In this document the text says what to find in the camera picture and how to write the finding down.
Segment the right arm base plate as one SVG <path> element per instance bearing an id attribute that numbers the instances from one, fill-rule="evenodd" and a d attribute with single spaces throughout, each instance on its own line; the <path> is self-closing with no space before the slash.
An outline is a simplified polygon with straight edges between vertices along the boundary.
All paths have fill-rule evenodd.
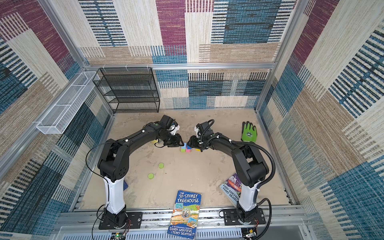
<path id="1" fill-rule="evenodd" d="M 224 219 L 225 226 L 266 224 L 267 221 L 261 208 L 256 208 L 251 213 L 252 216 L 241 220 L 237 209 L 222 209 L 219 211 L 219 217 Z"/>

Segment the blue box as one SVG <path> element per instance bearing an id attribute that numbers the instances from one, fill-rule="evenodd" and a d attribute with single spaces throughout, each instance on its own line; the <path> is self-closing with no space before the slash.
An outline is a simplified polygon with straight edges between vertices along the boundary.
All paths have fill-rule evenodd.
<path id="1" fill-rule="evenodd" d="M 128 187 L 129 187 L 128 183 L 125 180 L 123 180 L 123 190 L 124 191 L 127 190 Z"/>

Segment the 91-storey treehouse book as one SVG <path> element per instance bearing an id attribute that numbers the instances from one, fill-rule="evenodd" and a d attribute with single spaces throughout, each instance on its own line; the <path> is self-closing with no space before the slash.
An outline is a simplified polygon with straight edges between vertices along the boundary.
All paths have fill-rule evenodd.
<path id="1" fill-rule="evenodd" d="M 179 190 L 167 233 L 174 237 L 194 240 L 196 237 L 202 195 Z"/>

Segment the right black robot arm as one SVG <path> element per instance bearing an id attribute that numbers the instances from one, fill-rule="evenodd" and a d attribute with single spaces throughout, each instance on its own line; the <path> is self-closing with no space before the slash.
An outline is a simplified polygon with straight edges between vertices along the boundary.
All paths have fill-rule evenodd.
<path id="1" fill-rule="evenodd" d="M 232 157 L 236 174 L 242 183 L 240 199 L 237 202 L 239 222 L 249 223 L 256 218 L 259 205 L 258 192 L 275 175 L 276 164 L 271 154 L 252 142 L 234 141 L 219 133 L 208 137 L 191 136 L 187 145 L 204 151 L 212 149 Z"/>

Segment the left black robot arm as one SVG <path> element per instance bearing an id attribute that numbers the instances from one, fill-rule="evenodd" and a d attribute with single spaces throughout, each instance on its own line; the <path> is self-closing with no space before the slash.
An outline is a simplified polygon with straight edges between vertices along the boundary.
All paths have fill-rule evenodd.
<path id="1" fill-rule="evenodd" d="M 106 207 L 102 215 L 105 224 L 121 229 L 129 222 L 123 191 L 130 155 L 154 140 L 162 141 L 165 147 L 182 147 L 184 142 L 177 133 L 179 129 L 174 119 L 164 115 L 160 121 L 150 122 L 128 137 L 106 141 L 97 165 L 106 187 Z"/>

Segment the green black work glove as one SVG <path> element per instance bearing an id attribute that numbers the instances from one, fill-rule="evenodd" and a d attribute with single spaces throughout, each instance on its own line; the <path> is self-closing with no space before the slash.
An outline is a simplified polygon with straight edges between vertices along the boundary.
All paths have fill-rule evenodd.
<path id="1" fill-rule="evenodd" d="M 257 141 L 257 137 L 258 132 L 256 126 L 249 121 L 243 122 L 241 141 L 255 143 Z"/>

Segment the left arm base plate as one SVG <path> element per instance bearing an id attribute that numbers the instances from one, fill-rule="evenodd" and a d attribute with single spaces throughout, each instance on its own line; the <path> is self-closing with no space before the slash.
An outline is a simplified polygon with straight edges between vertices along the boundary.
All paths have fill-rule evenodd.
<path id="1" fill-rule="evenodd" d="M 99 230 L 128 230 L 139 229 L 142 223 L 143 212 L 125 212 L 119 215 L 103 213 Z"/>

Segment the purple treehouse book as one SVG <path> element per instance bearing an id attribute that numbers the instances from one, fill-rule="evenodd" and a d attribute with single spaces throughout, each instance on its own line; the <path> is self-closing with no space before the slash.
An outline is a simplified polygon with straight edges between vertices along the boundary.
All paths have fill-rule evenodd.
<path id="1" fill-rule="evenodd" d="M 238 201 L 240 200 L 241 191 L 242 191 L 242 182 L 240 181 L 238 175 L 235 173 L 230 176 L 224 183 L 220 185 L 221 190 L 224 192 L 225 196 L 230 200 L 233 206 L 237 206 Z"/>

